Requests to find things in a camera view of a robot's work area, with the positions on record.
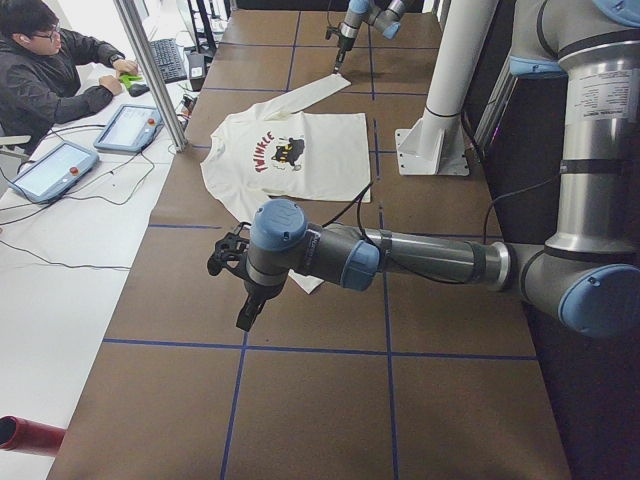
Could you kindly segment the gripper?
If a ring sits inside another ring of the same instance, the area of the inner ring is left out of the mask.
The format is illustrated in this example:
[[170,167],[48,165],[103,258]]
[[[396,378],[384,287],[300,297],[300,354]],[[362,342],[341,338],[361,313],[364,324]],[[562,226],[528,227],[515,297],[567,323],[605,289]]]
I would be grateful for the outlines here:
[[258,313],[260,313],[268,300],[273,297],[273,288],[258,284],[252,280],[245,280],[244,287],[247,298],[242,306],[236,321],[236,327],[243,331],[250,331]]
[[356,29],[346,22],[341,22],[338,26],[338,36],[339,51],[334,62],[334,67],[332,70],[333,74],[339,73],[344,63],[346,52],[350,51],[353,48],[356,40]]

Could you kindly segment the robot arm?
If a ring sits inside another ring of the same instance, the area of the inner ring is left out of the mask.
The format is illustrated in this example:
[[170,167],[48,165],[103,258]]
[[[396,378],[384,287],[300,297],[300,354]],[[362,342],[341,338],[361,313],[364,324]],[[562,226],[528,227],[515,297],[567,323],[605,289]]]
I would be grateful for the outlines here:
[[327,20],[325,39],[337,39],[337,54],[332,73],[338,74],[346,55],[350,52],[358,38],[360,27],[366,24],[377,30],[386,39],[393,39],[400,30],[401,20],[408,13],[417,13],[418,7],[413,0],[393,0],[382,8],[374,1],[352,0],[347,5],[344,18],[337,25]]
[[237,326],[249,330],[290,273],[362,291],[378,273],[513,291],[566,327],[611,337],[639,322],[639,270],[624,233],[630,146],[639,125],[639,5],[635,1],[519,1],[509,71],[566,76],[556,232],[541,245],[490,245],[307,220],[291,200],[263,204],[229,233],[207,267],[244,281]]

